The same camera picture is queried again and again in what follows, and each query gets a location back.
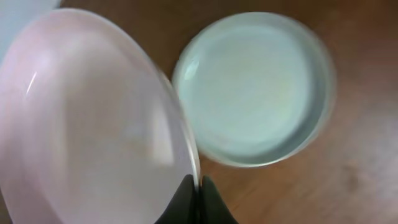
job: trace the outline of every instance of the wooden table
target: wooden table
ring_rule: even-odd
[[[335,61],[338,98],[306,150],[258,169],[201,158],[240,223],[398,223],[398,2],[393,0],[66,0],[124,29],[169,76],[202,28],[239,12],[293,17]]]

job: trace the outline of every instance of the table surface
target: table surface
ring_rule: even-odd
[[[201,157],[202,174],[215,181],[239,223],[398,223],[397,1],[65,0],[63,6],[116,23],[169,78],[191,38],[222,17],[266,11],[304,23],[326,43],[337,70],[328,126],[285,161],[235,169]]]

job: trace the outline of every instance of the brown wooden surface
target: brown wooden surface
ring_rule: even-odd
[[[303,22],[335,61],[338,98],[329,125],[286,161],[234,169],[202,157],[202,174],[215,181],[240,223],[398,223],[397,1],[66,0],[63,5],[115,22],[169,77],[190,39],[224,16],[267,11]]]
[[[6,205],[4,203],[4,199],[0,192],[0,223],[1,224],[10,224],[10,216],[7,212]]]

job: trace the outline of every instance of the black object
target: black object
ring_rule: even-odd
[[[204,176],[198,192],[193,176],[186,175],[155,224],[238,224],[213,181]]]

